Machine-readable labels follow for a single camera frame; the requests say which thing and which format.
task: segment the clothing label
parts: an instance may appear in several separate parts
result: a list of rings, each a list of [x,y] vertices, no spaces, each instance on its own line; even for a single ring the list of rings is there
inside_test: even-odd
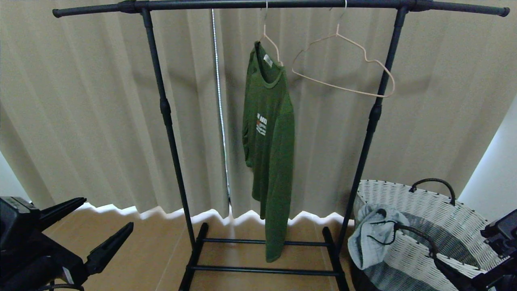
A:
[[[260,113],[257,113],[257,131],[263,136],[266,136],[266,125],[267,119],[261,116]]]
[[[273,60],[269,57],[269,55],[265,55],[264,60],[266,61],[266,63],[269,65],[270,68],[273,67]]]

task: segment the laundry basket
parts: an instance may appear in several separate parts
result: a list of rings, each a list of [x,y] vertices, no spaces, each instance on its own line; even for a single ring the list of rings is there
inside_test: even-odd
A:
[[[416,188],[418,184],[430,181],[445,184],[451,198]],[[394,206],[406,216],[411,227],[434,240],[440,260],[470,278],[502,262],[480,234],[489,222],[456,202],[452,187],[443,180],[424,179],[413,186],[362,180],[354,203],[356,216],[366,203]],[[413,233],[405,234],[398,230],[383,262],[362,271],[352,265],[357,290],[457,291],[429,257],[427,242]]]

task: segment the horizontal rack bar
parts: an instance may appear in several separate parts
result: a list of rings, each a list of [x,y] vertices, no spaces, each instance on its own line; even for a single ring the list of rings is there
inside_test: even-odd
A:
[[[196,265],[190,267],[199,271],[220,271],[220,272],[246,272],[246,273],[269,273],[269,274],[287,274],[287,275],[309,275],[309,276],[340,276],[338,272],[324,270],[296,270],[296,269],[273,269],[273,268],[250,268],[250,267],[223,267],[223,266],[207,266]]]
[[[204,238],[204,242],[224,242],[224,243],[251,243],[251,244],[265,244],[265,240],[258,239],[219,239],[219,238]],[[284,245],[303,245],[303,246],[329,246],[326,242],[313,241],[285,241]]]
[[[269,8],[330,8],[343,7],[344,0],[268,0]],[[165,1],[122,1],[117,4],[96,5],[53,9],[56,17],[103,13],[124,12],[140,13],[142,9],[223,9],[223,8],[265,8],[266,0],[165,0]],[[510,13],[508,7],[491,7],[473,4],[436,2],[429,0],[347,0],[349,8],[395,8],[407,7],[409,11],[447,10],[505,17]]]

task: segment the rack base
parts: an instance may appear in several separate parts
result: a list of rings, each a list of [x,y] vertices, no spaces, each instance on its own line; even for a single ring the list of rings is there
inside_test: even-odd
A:
[[[345,273],[339,262],[339,254],[336,252],[334,241],[328,227],[323,228],[323,237],[325,242],[305,242],[305,241],[286,241],[285,245],[298,245],[298,246],[319,246],[326,247],[330,262],[332,264],[332,271],[324,270],[301,270],[301,269],[274,269],[274,268],[250,268],[250,267],[225,267],[225,266],[207,266],[198,265],[197,261],[201,255],[203,245],[205,242],[212,243],[251,243],[251,244],[264,244],[264,240],[246,240],[246,239],[220,239],[220,238],[207,238],[208,224],[205,222],[201,225],[201,229],[197,235],[194,249],[190,255],[189,263],[185,268],[185,273],[179,287],[179,291],[188,291],[190,284],[194,278],[196,271],[220,271],[220,272],[251,272],[251,273],[269,273],[269,274],[290,274],[290,275],[312,275],[312,276],[331,276],[336,278],[339,291],[349,291],[348,285],[345,279]]]

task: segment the shirt logo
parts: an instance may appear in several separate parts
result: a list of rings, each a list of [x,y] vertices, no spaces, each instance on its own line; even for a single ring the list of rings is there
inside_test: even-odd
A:
[[[267,119],[260,115],[260,113],[257,113],[257,131],[259,134],[266,136],[266,125],[267,125]]]

